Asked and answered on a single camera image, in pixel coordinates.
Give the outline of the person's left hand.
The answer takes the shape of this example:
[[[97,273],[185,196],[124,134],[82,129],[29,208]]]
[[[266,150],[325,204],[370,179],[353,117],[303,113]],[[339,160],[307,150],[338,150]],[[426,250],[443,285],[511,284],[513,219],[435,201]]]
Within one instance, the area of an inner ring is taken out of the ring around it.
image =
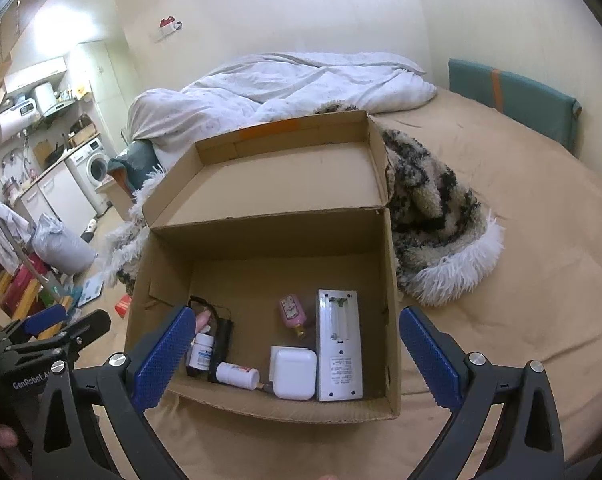
[[[20,471],[13,460],[8,456],[8,448],[18,445],[18,436],[5,425],[0,425],[0,468],[10,479],[21,479]]]

